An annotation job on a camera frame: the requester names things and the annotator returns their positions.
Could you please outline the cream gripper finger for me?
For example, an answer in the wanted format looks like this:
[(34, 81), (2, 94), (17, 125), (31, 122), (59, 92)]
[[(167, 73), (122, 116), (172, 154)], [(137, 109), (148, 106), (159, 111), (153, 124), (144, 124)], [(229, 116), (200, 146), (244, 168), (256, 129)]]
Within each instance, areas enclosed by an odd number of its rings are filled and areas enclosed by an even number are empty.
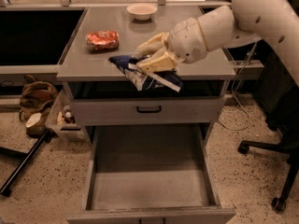
[(175, 70), (177, 65), (183, 62), (174, 52), (167, 48), (160, 49), (151, 55), (142, 56), (143, 60), (137, 66), (146, 73)]
[(168, 46), (168, 32), (161, 32), (135, 49), (135, 56), (151, 55)]

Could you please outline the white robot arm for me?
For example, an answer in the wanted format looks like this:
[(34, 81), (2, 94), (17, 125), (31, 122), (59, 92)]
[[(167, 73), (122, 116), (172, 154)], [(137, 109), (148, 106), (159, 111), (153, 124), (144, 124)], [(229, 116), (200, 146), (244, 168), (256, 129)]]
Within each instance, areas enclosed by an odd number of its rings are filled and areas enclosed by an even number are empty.
[(287, 0), (231, 0), (198, 18), (188, 18), (136, 48), (137, 64), (150, 74), (195, 63), (222, 48), (264, 40), (299, 84), (299, 17)]

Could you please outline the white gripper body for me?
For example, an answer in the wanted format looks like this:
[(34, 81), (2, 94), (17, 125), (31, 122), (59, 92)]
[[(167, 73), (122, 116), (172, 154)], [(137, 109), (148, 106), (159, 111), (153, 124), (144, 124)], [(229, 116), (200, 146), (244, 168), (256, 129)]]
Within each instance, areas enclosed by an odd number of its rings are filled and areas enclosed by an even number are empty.
[(198, 18), (178, 23), (169, 33), (168, 47), (185, 63), (195, 63), (207, 55), (206, 41)]

